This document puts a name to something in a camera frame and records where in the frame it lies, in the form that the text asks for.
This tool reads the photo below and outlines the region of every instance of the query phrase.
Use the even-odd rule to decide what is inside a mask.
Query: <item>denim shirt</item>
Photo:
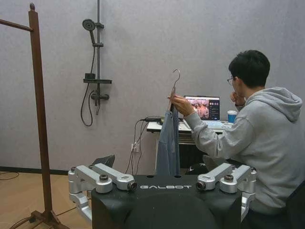
[[[178,175],[180,173],[178,128],[178,111],[173,108],[173,111],[165,113],[160,133],[156,165],[157,175]]]

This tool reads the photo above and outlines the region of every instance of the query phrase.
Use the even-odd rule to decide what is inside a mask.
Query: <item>shower head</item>
[[[95,23],[91,19],[85,19],[82,21],[82,26],[85,30],[93,31],[95,29]]]
[[[93,30],[95,29],[94,21],[92,21],[91,19],[85,19],[82,21],[82,26],[84,27],[85,30],[89,31],[92,45],[95,44],[94,35],[93,35]]]

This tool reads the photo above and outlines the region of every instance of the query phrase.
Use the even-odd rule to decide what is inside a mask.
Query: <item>gray hoodie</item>
[[[251,209],[275,214],[305,180],[305,138],[299,119],[302,100],[285,88],[251,95],[231,129],[217,135],[198,114],[185,118],[196,146],[211,157],[237,158],[258,170]]]

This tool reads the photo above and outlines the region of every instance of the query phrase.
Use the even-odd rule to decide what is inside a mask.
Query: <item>man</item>
[[[305,144],[299,119],[302,100],[285,88],[265,89],[269,70],[267,57],[259,51],[241,52],[232,60],[228,82],[239,114],[222,135],[209,129],[184,98],[175,96],[172,103],[200,150],[211,157],[238,158],[258,170],[251,209],[275,215],[305,180]]]

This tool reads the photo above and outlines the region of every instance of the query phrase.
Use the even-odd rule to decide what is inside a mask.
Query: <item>wooden floor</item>
[[[1,179],[15,176],[2,174]],[[51,175],[53,210],[60,214],[75,206],[69,200],[68,176]],[[31,212],[43,212],[43,192],[41,174],[20,173],[12,180],[0,180],[0,229],[8,229],[22,218],[29,217]],[[83,219],[76,209],[59,216],[62,224],[71,229],[91,229],[91,224]],[[30,229],[39,222],[21,225],[19,229]],[[36,229],[49,229],[40,224]]]

